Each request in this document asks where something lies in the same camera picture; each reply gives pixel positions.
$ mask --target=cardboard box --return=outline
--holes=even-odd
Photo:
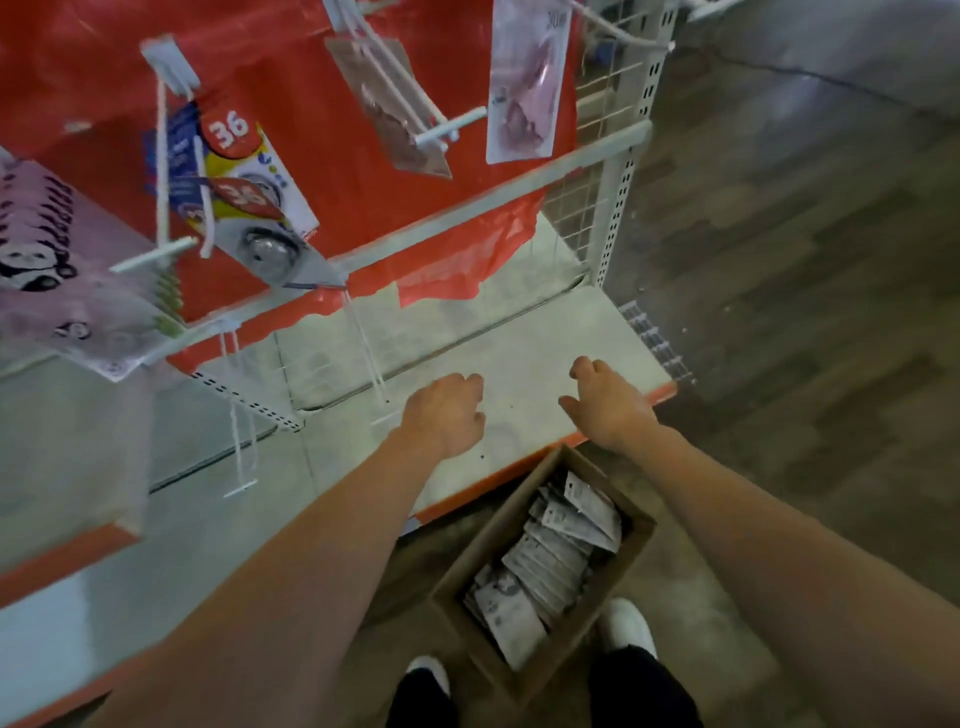
[[[463,604],[474,574],[500,557],[520,538],[527,509],[537,489],[558,467],[566,466],[591,487],[601,491],[620,510],[623,542],[609,561],[596,570],[580,600],[563,616],[520,672],[507,665],[492,639]],[[627,569],[646,546],[656,522],[617,490],[600,469],[583,455],[563,445],[552,450],[497,511],[486,527],[444,574],[430,596],[447,623],[460,637],[470,659],[518,706],[526,705],[580,643]]]

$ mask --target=hand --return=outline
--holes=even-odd
[[[577,380],[580,399],[560,397],[560,407],[601,448],[624,453],[638,427],[657,425],[650,402],[607,362],[579,356],[570,378]]]
[[[483,438],[487,418],[480,375],[447,375],[418,390],[403,408],[400,429],[436,445],[441,460],[460,455]]]

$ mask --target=pink package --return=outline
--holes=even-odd
[[[0,189],[0,336],[29,339],[118,381],[182,332],[157,267],[109,267],[152,248],[49,170],[20,161]]]
[[[487,164],[553,155],[570,8],[493,0]]]

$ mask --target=red circular label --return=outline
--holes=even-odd
[[[227,96],[204,100],[200,129],[214,154],[227,159],[249,157],[261,143],[252,114]]]
[[[270,199],[269,192],[255,182],[234,177],[211,177],[210,189],[231,207],[255,217],[282,220],[283,211]]]

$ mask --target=white sneaker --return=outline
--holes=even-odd
[[[420,655],[414,658],[414,661],[407,666],[407,672],[413,672],[415,669],[421,668],[430,670],[430,672],[433,673],[433,679],[437,681],[437,685],[446,693],[447,697],[450,697],[450,678],[446,676],[443,663],[436,657]]]
[[[597,629],[607,652],[633,644],[657,657],[654,636],[650,634],[647,620],[630,599],[616,596],[607,602],[597,620]]]

